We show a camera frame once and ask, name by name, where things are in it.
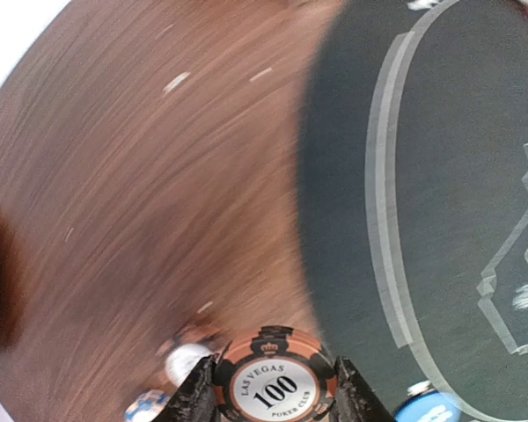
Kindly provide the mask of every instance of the brown wooden surface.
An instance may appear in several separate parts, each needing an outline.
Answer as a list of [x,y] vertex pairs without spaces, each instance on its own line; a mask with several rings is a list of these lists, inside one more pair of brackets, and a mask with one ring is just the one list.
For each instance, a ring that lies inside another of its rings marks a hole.
[[122,420],[208,301],[231,335],[316,330],[294,154],[337,7],[74,1],[28,52],[0,91],[0,400],[17,422]]

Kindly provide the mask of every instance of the white background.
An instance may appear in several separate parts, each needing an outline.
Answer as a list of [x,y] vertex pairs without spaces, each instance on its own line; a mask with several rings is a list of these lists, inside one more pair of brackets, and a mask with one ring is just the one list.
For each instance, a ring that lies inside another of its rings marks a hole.
[[[0,86],[70,0],[0,0]],[[11,422],[0,405],[0,422]]]

